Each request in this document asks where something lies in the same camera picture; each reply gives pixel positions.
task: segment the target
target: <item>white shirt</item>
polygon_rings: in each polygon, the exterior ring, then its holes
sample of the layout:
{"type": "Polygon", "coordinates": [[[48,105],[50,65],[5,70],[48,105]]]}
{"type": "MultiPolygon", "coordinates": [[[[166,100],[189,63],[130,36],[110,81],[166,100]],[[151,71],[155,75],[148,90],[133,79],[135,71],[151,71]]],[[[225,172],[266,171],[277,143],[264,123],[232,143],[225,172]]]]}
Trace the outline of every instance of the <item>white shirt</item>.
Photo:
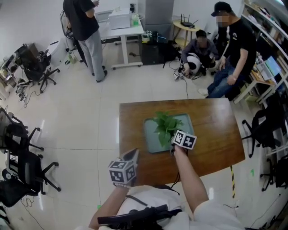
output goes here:
{"type": "MultiPolygon", "coordinates": [[[[130,195],[140,199],[151,207],[167,204],[168,210],[182,209],[181,201],[177,193],[170,190],[156,189],[150,186],[141,186],[133,189],[130,195]]],[[[120,207],[117,215],[129,213],[130,210],[143,210],[146,207],[137,201],[127,198],[120,207]]],[[[193,221],[185,212],[180,212],[171,219],[158,222],[164,230],[245,230],[239,220],[228,213],[223,205],[212,200],[199,205],[194,214],[193,221]]],[[[75,230],[91,230],[88,227],[78,227],[75,230]]],[[[99,230],[110,230],[102,226],[99,230]]]]}

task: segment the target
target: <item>person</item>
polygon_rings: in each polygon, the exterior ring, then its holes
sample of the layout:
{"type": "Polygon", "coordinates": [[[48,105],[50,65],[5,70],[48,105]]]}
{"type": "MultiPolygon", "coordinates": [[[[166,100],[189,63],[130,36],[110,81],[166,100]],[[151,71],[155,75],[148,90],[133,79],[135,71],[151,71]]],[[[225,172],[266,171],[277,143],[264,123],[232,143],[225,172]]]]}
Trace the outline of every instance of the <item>person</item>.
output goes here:
{"type": "Polygon", "coordinates": [[[179,169],[185,197],[193,212],[194,221],[191,221],[188,214],[182,211],[179,195],[168,189],[168,186],[163,186],[164,189],[150,186],[135,187],[129,195],[127,195],[128,187],[117,186],[106,202],[94,214],[89,227],[80,226],[76,230],[109,230],[110,228],[107,226],[100,226],[98,217],[137,213],[137,211],[145,210],[146,206],[159,207],[165,204],[168,205],[170,213],[166,214],[171,214],[170,218],[158,221],[159,226],[157,228],[155,227],[155,221],[150,223],[152,226],[149,226],[148,218],[146,218],[140,222],[141,227],[133,229],[244,230],[239,220],[233,214],[227,212],[223,205],[209,200],[204,184],[193,169],[186,150],[176,145],[174,157],[179,169]]]}
{"type": "Polygon", "coordinates": [[[256,37],[253,30],[233,12],[226,2],[215,4],[216,17],[220,27],[229,27],[230,42],[219,65],[213,83],[208,89],[198,92],[207,98],[221,98],[249,76],[256,60],[256,37]]]}
{"type": "Polygon", "coordinates": [[[91,74],[101,82],[107,75],[102,66],[103,54],[99,33],[99,24],[94,16],[94,7],[99,5],[99,0],[64,0],[63,9],[68,18],[68,28],[79,41],[91,74]]]}
{"type": "Polygon", "coordinates": [[[184,64],[184,75],[188,76],[191,70],[191,63],[188,61],[190,53],[194,53],[200,59],[202,64],[200,71],[203,75],[206,75],[207,68],[213,68],[216,63],[215,60],[219,60],[217,48],[213,42],[207,39],[207,34],[203,30],[196,32],[196,39],[193,39],[182,51],[182,62],[184,64]]]}

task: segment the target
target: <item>white wall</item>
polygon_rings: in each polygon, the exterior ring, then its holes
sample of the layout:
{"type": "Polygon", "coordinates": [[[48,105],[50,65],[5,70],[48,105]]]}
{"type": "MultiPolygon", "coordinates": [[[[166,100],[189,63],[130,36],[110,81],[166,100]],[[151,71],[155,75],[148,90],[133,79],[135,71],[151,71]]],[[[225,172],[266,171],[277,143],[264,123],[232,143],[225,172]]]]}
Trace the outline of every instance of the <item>white wall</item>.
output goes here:
{"type": "MultiPolygon", "coordinates": [[[[96,11],[129,7],[137,0],[100,0],[96,11]]],[[[63,37],[59,15],[63,0],[3,0],[0,9],[0,60],[23,43],[35,42],[39,51],[63,37]]]]}
{"type": "MultiPolygon", "coordinates": [[[[194,22],[196,26],[204,30],[207,26],[209,31],[214,32],[217,29],[216,20],[211,16],[214,11],[214,5],[220,0],[175,0],[173,16],[181,16],[185,14],[186,17],[190,14],[190,22],[194,22]]],[[[229,3],[233,11],[238,15],[243,4],[243,0],[223,0],[229,3]]]]}

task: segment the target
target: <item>office chair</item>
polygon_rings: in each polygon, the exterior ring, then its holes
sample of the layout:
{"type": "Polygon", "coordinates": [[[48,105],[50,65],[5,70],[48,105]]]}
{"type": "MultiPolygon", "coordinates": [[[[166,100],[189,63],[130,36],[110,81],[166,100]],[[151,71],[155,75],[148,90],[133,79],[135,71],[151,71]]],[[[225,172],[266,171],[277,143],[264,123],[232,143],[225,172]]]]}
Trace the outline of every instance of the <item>office chair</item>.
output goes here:
{"type": "Polygon", "coordinates": [[[6,207],[12,207],[26,195],[38,196],[40,186],[38,189],[30,189],[16,178],[0,181],[0,202],[6,207]]]}
{"type": "Polygon", "coordinates": [[[15,53],[17,55],[15,63],[24,70],[26,77],[29,79],[29,81],[37,82],[38,85],[40,85],[40,82],[42,81],[40,93],[43,93],[43,86],[45,83],[47,86],[48,80],[52,81],[54,85],[57,84],[52,78],[50,78],[50,76],[56,71],[59,73],[60,70],[57,68],[51,71],[51,68],[49,68],[46,71],[46,68],[50,65],[52,58],[52,55],[47,56],[48,50],[46,50],[45,52],[39,52],[39,56],[37,56],[36,58],[34,57],[34,55],[32,55],[29,48],[26,45],[23,45],[18,50],[16,50],[15,53]]]}
{"type": "Polygon", "coordinates": [[[51,169],[53,166],[58,167],[59,163],[52,162],[48,167],[42,170],[41,167],[41,159],[42,155],[36,155],[27,150],[23,150],[20,152],[18,157],[18,178],[28,186],[28,188],[35,188],[40,186],[41,193],[45,195],[46,193],[43,191],[43,183],[50,184],[54,189],[58,192],[61,191],[60,187],[57,187],[53,184],[45,174],[51,169]]]}
{"type": "Polygon", "coordinates": [[[0,149],[7,149],[14,156],[18,155],[19,150],[28,150],[29,146],[43,151],[43,147],[30,143],[35,131],[40,131],[40,128],[35,128],[29,136],[27,128],[13,113],[7,114],[4,108],[0,108],[0,149]],[[19,137],[20,143],[13,137],[19,137]]]}
{"type": "Polygon", "coordinates": [[[276,188],[287,188],[288,187],[288,155],[282,157],[276,165],[272,165],[270,159],[267,159],[269,162],[270,173],[264,173],[260,175],[260,178],[263,176],[269,177],[268,183],[265,188],[262,188],[262,192],[266,191],[269,185],[274,184],[274,178],[276,183],[276,188]]]}
{"type": "Polygon", "coordinates": [[[242,124],[246,124],[251,132],[250,136],[242,138],[242,140],[252,138],[252,153],[249,155],[250,158],[254,154],[256,141],[258,142],[257,147],[261,145],[263,148],[280,146],[281,142],[273,136],[273,131],[285,125],[285,112],[278,95],[272,95],[268,107],[256,113],[252,121],[252,127],[246,120],[243,120],[242,124]],[[259,119],[264,117],[266,118],[265,121],[259,123],[259,119]]]}

